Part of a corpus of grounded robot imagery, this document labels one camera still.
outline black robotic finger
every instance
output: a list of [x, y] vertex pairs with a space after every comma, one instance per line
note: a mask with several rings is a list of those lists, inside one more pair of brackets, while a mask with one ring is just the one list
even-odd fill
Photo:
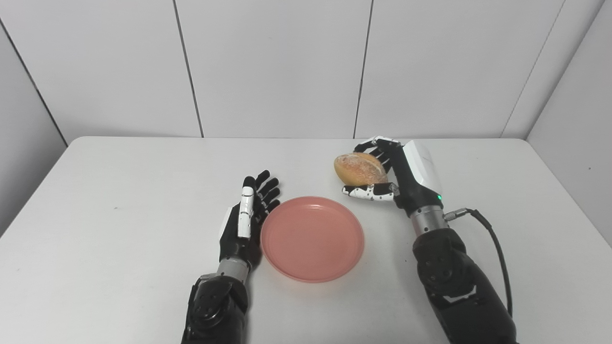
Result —
[[384, 168], [384, 171], [386, 173], [389, 173], [389, 170], [391, 170], [391, 168], [393, 167], [393, 166], [391, 166], [391, 159], [387, 159], [385, 161], [381, 161], [381, 163], [383, 165], [382, 167]]
[[257, 191], [257, 193], [259, 193], [261, 197], [265, 197], [268, 194], [268, 192], [270, 192], [270, 190], [274, 189], [277, 186], [278, 186], [278, 179], [272, 178], [266, 183], [266, 185], [262, 186], [261, 189]]
[[266, 208], [266, 211], [268, 213], [270, 213], [270, 212], [272, 212], [274, 210], [274, 208], [276, 208], [279, 205], [280, 205], [280, 201], [279, 200], [274, 200], [274, 201], [270, 202], [270, 204], [268, 204], [268, 207]]
[[278, 187], [275, 187], [274, 189], [270, 190], [270, 192], [267, 193], [267, 195], [263, 198], [263, 203], [264, 204], [269, 204], [270, 202], [272, 202], [272, 200], [276, 197], [278, 197], [280, 195], [280, 190], [278, 189]]
[[360, 144], [355, 146], [355, 149], [353, 149], [353, 152], [361, 152], [361, 153], [363, 153], [367, 149], [374, 148], [374, 147], [376, 147], [376, 145], [374, 144], [374, 142], [372, 142], [372, 139], [369, 139], [368, 141], [361, 142]]
[[255, 179], [255, 189], [258, 189], [268, 178], [270, 178], [270, 171], [264, 170], [262, 173], [260, 173], [259, 176], [257, 176], [257, 179]]

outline bread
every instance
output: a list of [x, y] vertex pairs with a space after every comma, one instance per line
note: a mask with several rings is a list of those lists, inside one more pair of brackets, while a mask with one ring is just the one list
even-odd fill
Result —
[[387, 173], [378, 159], [367, 153], [343, 154], [334, 160], [334, 169], [345, 185], [387, 183]]

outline prosthetic hand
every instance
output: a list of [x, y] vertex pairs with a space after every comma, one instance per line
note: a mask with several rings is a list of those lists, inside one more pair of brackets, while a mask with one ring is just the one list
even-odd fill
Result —
[[[375, 156], [386, 172], [393, 168], [394, 183], [345, 186], [343, 193], [372, 201], [394, 201], [412, 220], [417, 238], [412, 252], [430, 304], [449, 341], [454, 344], [514, 344], [512, 298], [506, 264], [491, 225], [471, 209], [442, 211], [441, 185], [427, 149], [416, 141], [376, 136], [358, 144], [356, 152]], [[508, 309], [487, 276], [467, 255], [459, 235], [447, 221], [472, 214], [491, 234], [502, 264]]]
[[267, 215], [280, 202], [278, 179], [263, 171], [244, 179], [240, 203], [228, 209], [220, 239], [216, 274], [203, 275], [192, 287], [182, 344], [244, 342], [248, 296], [245, 281], [261, 260], [259, 234]]

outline robot finger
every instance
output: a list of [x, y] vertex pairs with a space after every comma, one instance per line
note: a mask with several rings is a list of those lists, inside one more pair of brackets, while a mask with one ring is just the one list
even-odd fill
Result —
[[270, 190], [270, 192], [267, 193], [267, 195], [261, 200], [264, 204], [270, 204], [270, 202], [272, 202], [272, 200], [274, 200], [274, 198], [278, 197], [280, 195], [280, 190], [278, 189], [278, 187], [275, 187], [274, 189]]
[[257, 191], [257, 193], [259, 193], [259, 197], [264, 198], [268, 194], [268, 192], [270, 192], [270, 190], [274, 189], [277, 186], [278, 186], [278, 179], [272, 178], [267, 183], [265, 183], [261, 187], [261, 189]]
[[354, 152], [365, 152], [367, 149], [376, 147], [376, 143], [374, 141], [376, 137], [369, 138], [367, 141], [359, 143], [353, 149]]
[[259, 189], [261, 184], [265, 182], [268, 178], [270, 178], [270, 171], [264, 170], [263, 172], [261, 172], [259, 176], [257, 176], [257, 178], [255, 179], [255, 189]]
[[385, 161], [381, 161], [381, 163], [383, 165], [382, 167], [384, 168], [384, 171], [386, 173], [389, 173], [389, 170], [391, 170], [391, 167], [392, 167], [391, 166], [391, 159], [387, 158]]
[[360, 186], [345, 185], [342, 193], [350, 197], [370, 201], [393, 201], [397, 186], [393, 183], [380, 183]]
[[270, 212], [272, 212], [274, 210], [274, 208], [276, 208], [279, 205], [280, 205], [280, 201], [279, 200], [274, 200], [274, 201], [270, 202], [270, 204], [268, 204], [268, 207], [266, 208], [266, 211], [268, 213], [270, 213]]

